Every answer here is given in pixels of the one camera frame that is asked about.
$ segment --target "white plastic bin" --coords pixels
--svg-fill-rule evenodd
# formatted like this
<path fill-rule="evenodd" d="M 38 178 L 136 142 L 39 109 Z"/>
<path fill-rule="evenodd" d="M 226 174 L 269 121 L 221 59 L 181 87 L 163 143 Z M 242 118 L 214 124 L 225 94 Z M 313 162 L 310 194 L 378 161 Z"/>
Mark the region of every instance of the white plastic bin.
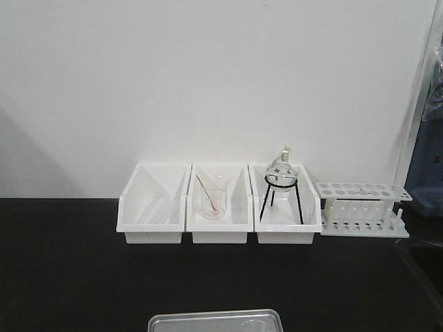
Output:
<path fill-rule="evenodd" d="M 181 243 L 190 169 L 137 164 L 118 203 L 117 232 L 127 243 Z"/>
<path fill-rule="evenodd" d="M 200 215 L 201 186 L 226 184 L 227 204 L 223 218 L 205 219 Z M 186 230 L 194 243 L 246 243 L 252 232 L 253 198 L 246 165 L 193 165 L 188 192 Z"/>
<path fill-rule="evenodd" d="M 320 199 L 306 169 L 303 165 L 292 165 L 298 170 L 298 190 L 303 217 L 300 223 L 300 213 L 296 189 L 289 192 L 276 192 L 273 206 L 269 206 L 271 192 L 264 209 L 262 220 L 260 211 L 268 187 L 264 181 L 267 165 L 249 165 L 249 174 L 253 189 L 254 200 L 254 227 L 259 243 L 286 243 L 286 244 L 311 244 L 314 233 L 321 232 Z"/>

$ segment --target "stainless steel tray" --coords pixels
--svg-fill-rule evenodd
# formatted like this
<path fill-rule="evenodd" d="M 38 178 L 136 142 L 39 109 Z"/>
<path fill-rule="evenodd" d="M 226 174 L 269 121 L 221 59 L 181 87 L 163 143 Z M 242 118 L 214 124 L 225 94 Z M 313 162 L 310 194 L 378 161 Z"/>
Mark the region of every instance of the stainless steel tray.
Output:
<path fill-rule="evenodd" d="M 272 309 L 155 315 L 147 332 L 283 332 Z"/>

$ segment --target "glass beaker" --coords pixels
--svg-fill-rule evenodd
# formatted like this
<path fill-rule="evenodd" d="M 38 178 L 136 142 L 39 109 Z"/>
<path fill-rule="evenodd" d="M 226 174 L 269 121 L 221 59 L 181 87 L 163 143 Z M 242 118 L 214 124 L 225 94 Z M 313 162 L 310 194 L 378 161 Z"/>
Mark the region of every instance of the glass beaker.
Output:
<path fill-rule="evenodd" d="M 201 188 L 200 214 L 203 218 L 218 220 L 226 211 L 226 190 Z"/>

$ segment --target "white test tube rack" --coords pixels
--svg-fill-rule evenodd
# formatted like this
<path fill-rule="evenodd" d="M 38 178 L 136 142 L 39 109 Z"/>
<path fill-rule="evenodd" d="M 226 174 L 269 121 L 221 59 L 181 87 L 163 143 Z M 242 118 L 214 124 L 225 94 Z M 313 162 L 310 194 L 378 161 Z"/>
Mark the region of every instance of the white test tube rack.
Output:
<path fill-rule="evenodd" d="M 317 183 L 316 188 L 326 199 L 322 235 L 409 237 L 403 210 L 392 211 L 395 202 L 412 200 L 403 188 L 379 183 Z"/>

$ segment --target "metal ring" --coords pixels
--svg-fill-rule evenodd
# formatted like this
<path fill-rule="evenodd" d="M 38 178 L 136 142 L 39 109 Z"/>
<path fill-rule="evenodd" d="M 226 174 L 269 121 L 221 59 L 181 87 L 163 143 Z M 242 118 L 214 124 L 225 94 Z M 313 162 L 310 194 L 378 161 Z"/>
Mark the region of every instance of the metal ring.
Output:
<path fill-rule="evenodd" d="M 268 181 L 268 176 L 267 176 L 267 175 L 264 176 L 264 180 L 265 180 L 266 183 L 267 183 L 268 185 L 270 185 L 271 187 L 282 188 L 282 189 L 295 187 L 296 184 L 297 184 L 297 181 L 298 181 L 298 179 L 296 179 L 296 182 L 294 182 L 292 185 L 274 185 L 273 183 L 270 183 L 270 182 Z"/>

